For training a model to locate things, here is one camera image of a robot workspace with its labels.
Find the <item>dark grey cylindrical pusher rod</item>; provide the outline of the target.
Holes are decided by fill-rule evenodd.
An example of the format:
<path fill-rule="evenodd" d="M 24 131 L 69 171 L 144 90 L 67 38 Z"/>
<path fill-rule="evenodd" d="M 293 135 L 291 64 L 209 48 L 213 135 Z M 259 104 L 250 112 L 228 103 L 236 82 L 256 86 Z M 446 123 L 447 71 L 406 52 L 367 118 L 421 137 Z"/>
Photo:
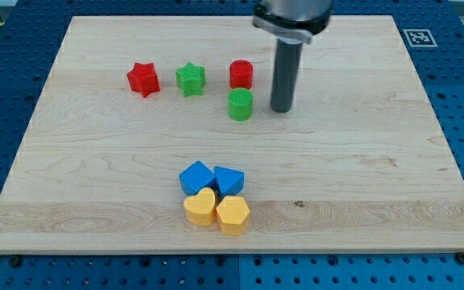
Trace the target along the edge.
<path fill-rule="evenodd" d="M 271 109 L 286 113 L 292 108 L 302 43 L 277 40 L 271 85 Z"/>

